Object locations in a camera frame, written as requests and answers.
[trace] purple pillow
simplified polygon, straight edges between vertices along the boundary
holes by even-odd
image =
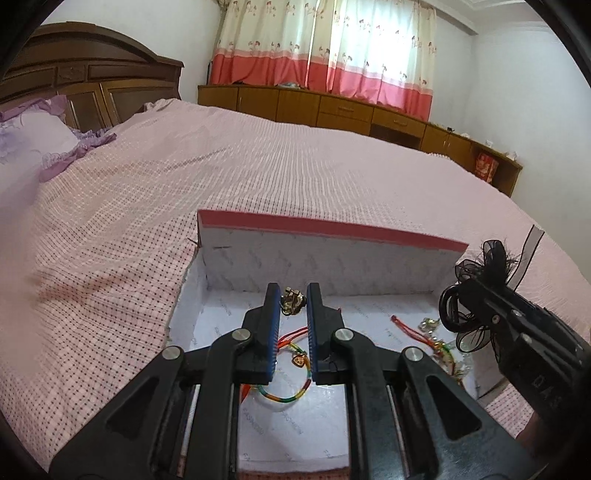
[[[0,113],[0,163],[37,155],[40,181],[48,181],[88,151],[116,138],[105,130],[82,134],[70,129],[60,119],[66,106],[66,96],[57,95]]]

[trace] ceiling molding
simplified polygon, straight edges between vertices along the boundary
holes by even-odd
[[[471,34],[490,32],[504,24],[541,24],[540,16],[524,0],[423,0],[452,17]]]
[[[485,8],[501,7],[503,5],[522,4],[525,0],[461,0],[474,11]]]
[[[502,34],[507,30],[511,31],[526,31],[526,32],[547,32],[552,33],[552,29],[542,21],[539,22],[506,22],[501,25],[495,25],[492,28],[483,28],[481,33],[482,34],[495,34],[499,33]]]
[[[450,0],[428,0],[428,3],[434,6],[437,10],[453,17],[458,22],[463,24],[468,30],[470,30],[473,34],[477,34],[478,30],[476,29],[475,23],[470,20],[466,15],[463,15],[459,12],[456,8],[450,6],[453,2]]]

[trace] bed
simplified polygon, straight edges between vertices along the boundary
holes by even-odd
[[[63,93],[71,126],[117,134],[41,186],[35,277],[48,354],[26,379],[0,358],[0,409],[43,468],[163,348],[198,209],[461,238],[471,258],[491,238],[519,253],[535,223],[451,161],[182,102],[181,67],[124,35],[66,23],[38,29],[0,83],[0,111]],[[589,337],[591,286],[548,236],[519,292]],[[512,434],[531,415],[512,387],[488,410]]]

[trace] red string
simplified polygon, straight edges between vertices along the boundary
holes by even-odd
[[[398,317],[396,317],[396,315],[392,315],[391,320],[394,322],[394,324],[398,328],[400,328],[404,333],[406,333],[413,340],[416,340],[417,342],[423,343],[423,344],[429,346],[430,348],[435,349],[435,342],[433,342],[430,338],[424,336],[422,333],[410,328],[408,325],[403,323],[402,320],[400,320]]]

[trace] curtain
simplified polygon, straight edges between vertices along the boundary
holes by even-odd
[[[230,0],[210,83],[304,86],[316,11],[316,0]]]
[[[435,9],[412,0],[334,0],[330,42],[314,42],[311,89],[391,106],[427,121]]]
[[[218,0],[210,83],[296,83],[427,121],[436,15],[416,0]]]

